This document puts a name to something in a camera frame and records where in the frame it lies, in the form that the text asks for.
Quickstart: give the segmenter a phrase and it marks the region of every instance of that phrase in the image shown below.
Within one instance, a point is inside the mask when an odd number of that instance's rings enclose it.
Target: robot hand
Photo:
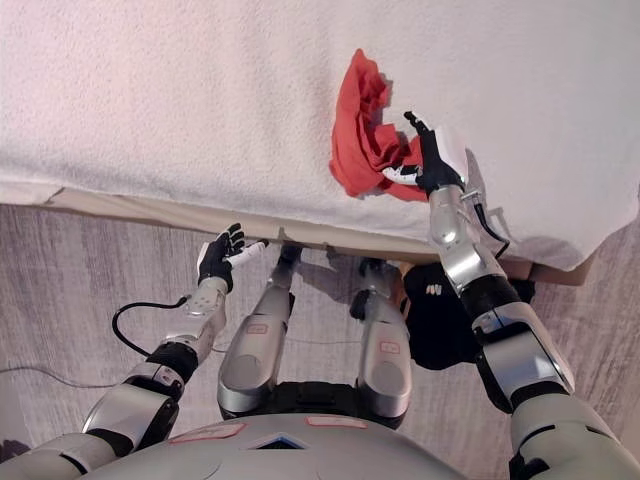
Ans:
[[[210,243],[204,243],[198,256],[198,285],[205,278],[218,277],[233,289],[231,270],[250,258],[259,255],[267,246],[267,240],[258,240],[245,247],[244,232],[239,223],[234,223]]]

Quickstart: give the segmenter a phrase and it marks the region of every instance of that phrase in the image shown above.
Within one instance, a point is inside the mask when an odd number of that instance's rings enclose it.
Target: black wire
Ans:
[[[133,343],[131,340],[129,340],[127,337],[125,337],[122,334],[122,332],[120,331],[120,328],[118,327],[118,317],[120,317],[120,315],[126,312],[127,310],[131,308],[136,308],[136,307],[162,308],[165,310],[179,308],[182,305],[184,305],[184,303],[188,300],[188,298],[189,297],[180,297],[180,300],[178,300],[173,305],[167,305],[164,303],[153,303],[153,302],[133,302],[125,305],[124,307],[120,307],[118,311],[113,315],[113,319],[111,320],[111,328],[113,328],[113,333],[115,333],[116,337],[118,337],[118,340],[124,343],[127,347],[131,348],[132,350],[135,350],[136,352],[138,352],[141,355],[144,355],[145,357],[148,357],[149,355],[151,355],[149,352],[139,347],[138,345]]]
[[[67,385],[68,387],[73,387],[73,388],[110,388],[110,387],[115,387],[116,385],[118,385],[117,383],[106,383],[106,384],[102,384],[102,385],[93,385],[93,384],[90,384],[90,383],[80,383],[80,382],[76,382],[74,380],[67,380],[62,375],[54,372],[50,368],[45,367],[43,365],[18,365],[16,367],[0,368],[0,374],[9,373],[9,372],[18,372],[18,371],[21,371],[21,370],[31,370],[31,371],[34,371],[34,372],[40,372],[40,373],[42,373],[44,375],[47,375],[47,376],[53,378],[56,381],[62,383],[63,385]]]
[[[476,203],[473,205],[473,209],[476,211],[476,215],[478,217],[478,220],[480,221],[480,225],[482,225],[482,228],[484,228],[484,230],[491,235],[493,238],[495,238],[496,240],[498,240],[499,242],[502,242],[503,245],[500,248],[500,250],[498,250],[498,253],[495,254],[496,258],[500,258],[500,256],[507,250],[507,248],[509,248],[510,245],[510,241],[504,237],[501,237],[500,235],[498,235],[490,226],[489,223],[487,223],[487,217],[484,214],[484,208],[482,208],[482,204],[481,203]]]

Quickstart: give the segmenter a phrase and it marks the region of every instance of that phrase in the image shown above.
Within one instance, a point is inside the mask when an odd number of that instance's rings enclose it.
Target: floor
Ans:
[[[208,238],[166,227],[0,206],[0,369],[42,365],[83,384],[118,382],[140,356],[111,334],[113,311],[136,300],[171,302],[191,291],[195,259]],[[228,328],[218,348],[224,349],[252,309],[277,254],[277,248],[269,248],[234,273]],[[294,279],[298,302],[281,380],[355,379],[361,327],[348,309],[358,287],[356,265],[352,257],[329,260],[324,252],[304,252]],[[607,239],[584,286],[539,284],[533,302],[573,366],[579,395],[629,442],[638,441],[640,425],[639,277],[636,220]],[[124,329],[151,349],[172,316],[131,313],[123,318]],[[212,352],[192,378],[174,433],[220,419],[215,385],[221,360],[221,354]],[[415,367],[413,373],[413,400],[401,432],[470,478],[507,478],[508,418],[487,400],[475,368],[432,372]],[[7,422],[17,423],[15,438],[9,440],[24,439],[31,446],[79,429],[104,392],[70,388],[32,371],[0,375],[0,381],[0,431],[6,440],[6,432],[14,431]]]

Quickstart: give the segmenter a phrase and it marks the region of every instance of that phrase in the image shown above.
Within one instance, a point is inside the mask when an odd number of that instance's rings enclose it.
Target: white towel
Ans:
[[[412,135],[411,108],[461,133],[512,253],[571,268],[637,213],[633,0],[5,0],[0,15],[0,181],[426,239],[425,205],[349,198],[329,173],[361,47],[393,81],[385,121]]]

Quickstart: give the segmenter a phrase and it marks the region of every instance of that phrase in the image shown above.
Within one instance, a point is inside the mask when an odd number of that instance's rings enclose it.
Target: white fabric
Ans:
[[[460,132],[513,253],[570,268],[637,212],[635,0],[0,5],[0,181],[426,238],[424,205],[349,198],[327,168],[362,47],[385,121]]]

